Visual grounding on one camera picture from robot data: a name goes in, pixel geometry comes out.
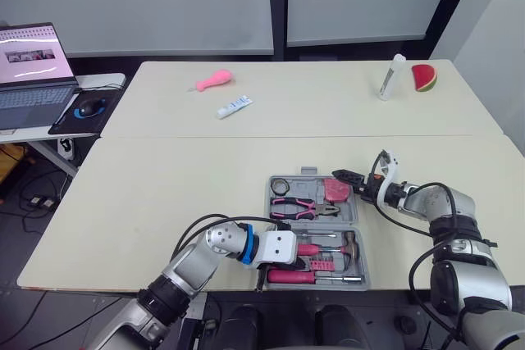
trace gray toolbox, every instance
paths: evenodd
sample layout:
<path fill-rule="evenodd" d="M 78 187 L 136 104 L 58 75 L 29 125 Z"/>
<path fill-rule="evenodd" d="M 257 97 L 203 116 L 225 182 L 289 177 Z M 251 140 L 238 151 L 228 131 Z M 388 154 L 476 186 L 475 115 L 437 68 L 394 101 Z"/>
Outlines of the gray toolbox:
<path fill-rule="evenodd" d="M 317 175 L 317 168 L 315 167 L 303 167 L 301 169 L 301 174 L 303 175 L 276 175 L 269 179 L 266 203 L 267 217 L 271 217 L 271 212 L 277 214 L 297 214 L 307 209 L 305 207 L 287 203 L 284 205 L 272 205 L 272 200 L 275 198 L 306 198 L 313 200 L 316 204 L 330 204 L 327 200 L 325 200 L 324 180 L 333 179 L 333 177 Z M 286 188 L 285 183 L 279 181 L 277 184 L 281 187 L 281 190 L 276 189 L 276 191 L 280 195 L 276 195 L 272 190 L 272 181 L 275 179 L 285 180 L 289 189 Z M 358 245 L 358 252 L 354 253 L 357 255 L 354 261 L 352 262 L 352 258 L 349 254 L 344 254 L 342 252 L 320 251 L 314 256 L 301 256 L 298 258 L 306 263 L 305 267 L 302 268 L 301 271 L 306 272 L 305 275 L 308 275 L 310 281 L 312 281 L 312 275 L 314 274 L 314 284 L 271 283 L 268 280 L 268 275 L 272 275 L 271 271 L 274 268 L 266 267 L 266 269 L 259 271 L 258 289 L 262 289 L 262 286 L 264 286 L 266 289 L 338 291 L 364 291 L 370 288 L 370 275 L 368 273 L 367 259 L 364 254 L 363 238 L 361 237 L 358 229 L 353 226 L 358 222 L 358 214 L 352 188 L 349 188 L 349 197 L 346 199 L 346 201 L 335 202 L 330 205 L 333 205 L 340 210 L 336 214 L 329 216 L 319 215 L 314 217 L 312 220 L 304 218 L 299 218 L 296 220 L 282 220 L 290 223 L 292 231 L 298 235 L 297 242 L 300 244 L 313 244 L 338 250 L 341 246 L 347 244 L 345 234 L 346 237 L 353 235 L 354 241 Z M 315 251 L 315 249 L 312 250 L 311 247 L 306 245 L 304 245 L 301 250 L 306 250 L 310 253 L 313 252 L 313 250 Z M 312 271 L 310 270 L 312 267 L 312 261 L 314 261 L 313 264 L 317 265 L 317 268 L 320 269 L 326 267 L 323 265 L 323 261 L 326 261 L 329 263 L 330 269 L 335 270 Z M 359 277 L 360 281 L 331 280 L 330 277 Z"/>

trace pliers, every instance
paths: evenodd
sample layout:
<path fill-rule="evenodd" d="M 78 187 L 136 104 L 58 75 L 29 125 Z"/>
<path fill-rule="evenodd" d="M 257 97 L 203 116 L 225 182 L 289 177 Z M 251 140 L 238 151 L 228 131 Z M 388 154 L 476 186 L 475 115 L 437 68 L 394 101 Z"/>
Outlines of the pliers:
<path fill-rule="evenodd" d="M 315 219 L 318 215 L 336 215 L 339 213 L 340 208 L 329 204 L 316 204 L 315 201 L 309 198 L 295 198 L 295 197 L 283 197 L 274 198 L 270 201 L 271 205 L 297 205 L 299 207 L 307 208 L 306 211 L 297 213 L 277 213 L 270 212 L 272 219 L 286 219 L 286 220 L 298 220 L 298 219 Z"/>

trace laptop keyboard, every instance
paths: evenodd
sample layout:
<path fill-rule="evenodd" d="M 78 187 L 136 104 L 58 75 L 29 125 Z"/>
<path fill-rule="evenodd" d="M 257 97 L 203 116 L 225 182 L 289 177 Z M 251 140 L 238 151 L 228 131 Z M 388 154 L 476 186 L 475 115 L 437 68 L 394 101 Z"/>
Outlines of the laptop keyboard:
<path fill-rule="evenodd" d="M 27 89 L 0 94 L 0 109 L 58 104 L 66 99 L 71 88 Z"/>

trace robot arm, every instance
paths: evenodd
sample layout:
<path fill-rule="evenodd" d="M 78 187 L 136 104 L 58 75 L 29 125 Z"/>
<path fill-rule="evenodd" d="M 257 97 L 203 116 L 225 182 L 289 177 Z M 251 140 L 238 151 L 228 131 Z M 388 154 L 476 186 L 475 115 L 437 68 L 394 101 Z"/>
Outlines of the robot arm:
<path fill-rule="evenodd" d="M 265 231 L 259 235 L 251 225 L 216 225 L 178 253 L 147 289 L 140 290 L 88 350 L 156 348 L 223 258 L 236 258 L 249 268 L 257 268 L 269 262 L 290 264 L 295 261 L 296 250 L 297 239 L 292 231 Z"/>
<path fill-rule="evenodd" d="M 365 202 L 390 206 L 429 223 L 434 245 L 444 242 L 434 252 L 431 303 L 439 313 L 457 318 L 471 350 L 523 348 L 525 316 L 510 311 L 510 288 L 491 253 L 497 245 L 482 238 L 474 201 L 442 184 L 421 189 L 406 182 L 395 184 L 398 161 L 390 151 L 382 151 L 376 163 L 384 175 L 375 174 L 374 165 L 367 181 L 348 170 L 332 174 L 350 184 Z"/>

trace toy watermelon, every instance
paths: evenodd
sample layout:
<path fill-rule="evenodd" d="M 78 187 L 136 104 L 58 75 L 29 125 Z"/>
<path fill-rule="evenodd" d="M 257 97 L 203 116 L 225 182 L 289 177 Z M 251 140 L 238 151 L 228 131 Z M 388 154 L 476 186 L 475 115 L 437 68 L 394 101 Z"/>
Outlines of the toy watermelon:
<path fill-rule="evenodd" d="M 437 80 L 437 71 L 430 65 L 412 66 L 413 78 L 416 82 L 416 91 L 427 92 L 434 88 Z"/>

